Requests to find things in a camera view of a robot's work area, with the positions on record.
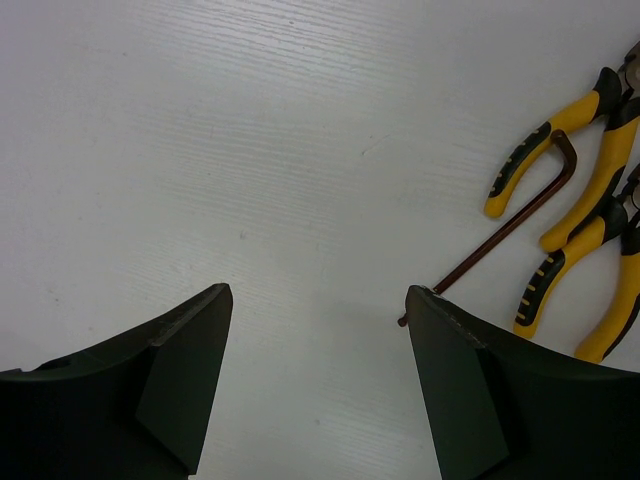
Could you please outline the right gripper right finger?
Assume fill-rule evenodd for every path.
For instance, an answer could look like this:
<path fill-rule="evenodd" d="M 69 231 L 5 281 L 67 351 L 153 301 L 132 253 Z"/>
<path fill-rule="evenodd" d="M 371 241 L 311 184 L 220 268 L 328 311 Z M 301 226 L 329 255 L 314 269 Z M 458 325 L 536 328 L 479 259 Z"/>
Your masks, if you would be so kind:
<path fill-rule="evenodd" d="M 639 376 L 557 353 L 431 290 L 408 329 L 445 479 L 635 479 Z"/>

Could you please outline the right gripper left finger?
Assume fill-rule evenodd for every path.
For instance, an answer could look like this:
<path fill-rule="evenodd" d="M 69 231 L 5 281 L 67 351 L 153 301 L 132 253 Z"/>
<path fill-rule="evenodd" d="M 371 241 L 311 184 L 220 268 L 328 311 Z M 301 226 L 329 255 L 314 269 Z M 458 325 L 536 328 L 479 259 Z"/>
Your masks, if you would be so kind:
<path fill-rule="evenodd" d="M 233 310 L 218 283 L 108 340 L 1 375 L 5 479 L 186 479 L 199 467 Z"/>

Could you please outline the long brown hex key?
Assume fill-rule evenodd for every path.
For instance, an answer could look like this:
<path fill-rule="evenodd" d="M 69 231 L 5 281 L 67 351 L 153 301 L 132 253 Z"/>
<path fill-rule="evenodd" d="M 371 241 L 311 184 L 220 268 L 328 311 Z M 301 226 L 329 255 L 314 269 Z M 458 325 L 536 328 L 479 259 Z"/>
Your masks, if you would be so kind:
<path fill-rule="evenodd" d="M 554 130 L 550 139 L 551 145 L 559 151 L 558 157 L 562 160 L 562 168 L 557 176 L 478 246 L 472 247 L 467 243 L 465 250 L 453 250 L 444 246 L 437 250 L 429 267 L 433 269 L 447 266 L 449 269 L 440 272 L 440 274 L 432 273 L 430 275 L 429 291 L 446 300 L 459 300 L 464 307 L 468 307 L 473 313 L 496 314 L 498 316 L 496 322 L 500 325 L 505 322 L 506 308 L 513 302 L 511 297 L 515 292 L 515 287 L 509 278 L 505 280 L 497 278 L 499 273 L 508 272 L 507 261 L 501 257 L 494 256 L 492 258 L 494 263 L 489 266 L 488 271 L 473 274 L 471 280 L 458 288 L 453 295 L 449 295 L 447 291 L 534 215 L 572 177 L 577 165 L 577 153 L 567 134 L 562 130 Z"/>

